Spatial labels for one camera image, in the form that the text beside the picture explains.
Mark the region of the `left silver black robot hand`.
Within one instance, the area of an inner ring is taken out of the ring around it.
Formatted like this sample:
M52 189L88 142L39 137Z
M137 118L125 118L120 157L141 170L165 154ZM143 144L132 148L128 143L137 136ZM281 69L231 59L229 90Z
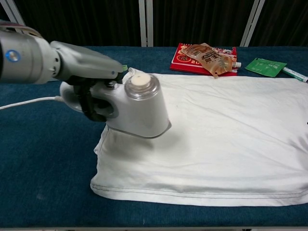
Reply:
M61 60L56 76L61 80L60 95L71 109L83 113L89 120L106 122L107 115L100 113L100 106L107 108L108 102L94 97L91 90L102 84L121 84L123 65L97 51L68 43L53 41L54 48Z

